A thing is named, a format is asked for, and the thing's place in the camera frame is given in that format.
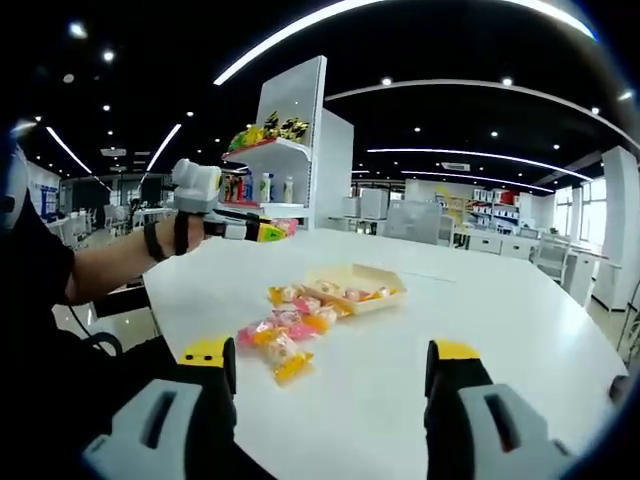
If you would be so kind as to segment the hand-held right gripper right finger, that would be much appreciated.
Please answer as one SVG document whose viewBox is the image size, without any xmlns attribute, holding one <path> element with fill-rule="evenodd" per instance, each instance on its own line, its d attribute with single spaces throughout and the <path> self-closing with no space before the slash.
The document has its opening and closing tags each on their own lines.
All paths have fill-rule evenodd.
<svg viewBox="0 0 640 480">
<path fill-rule="evenodd" d="M 429 479 L 557 479 L 571 464 L 544 417 L 467 344 L 429 342 L 425 398 Z"/>
</svg>

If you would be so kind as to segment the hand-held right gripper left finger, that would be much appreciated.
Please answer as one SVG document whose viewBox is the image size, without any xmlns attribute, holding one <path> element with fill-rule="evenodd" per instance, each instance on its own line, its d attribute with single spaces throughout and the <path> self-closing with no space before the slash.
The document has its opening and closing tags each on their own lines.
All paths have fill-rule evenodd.
<svg viewBox="0 0 640 480">
<path fill-rule="evenodd" d="M 166 379 L 154 379 L 83 451 L 95 479 L 258 479 L 235 441 L 236 351 L 226 336 L 196 342 Z"/>
</svg>

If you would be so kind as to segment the person's left hand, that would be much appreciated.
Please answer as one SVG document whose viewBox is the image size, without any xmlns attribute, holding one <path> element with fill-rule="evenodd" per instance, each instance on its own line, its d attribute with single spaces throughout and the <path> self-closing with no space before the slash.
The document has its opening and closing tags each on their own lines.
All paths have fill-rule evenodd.
<svg viewBox="0 0 640 480">
<path fill-rule="evenodd" d="M 205 239 L 201 216 L 178 213 L 158 228 L 158 239 L 166 256 L 182 256 L 196 249 Z"/>
</svg>

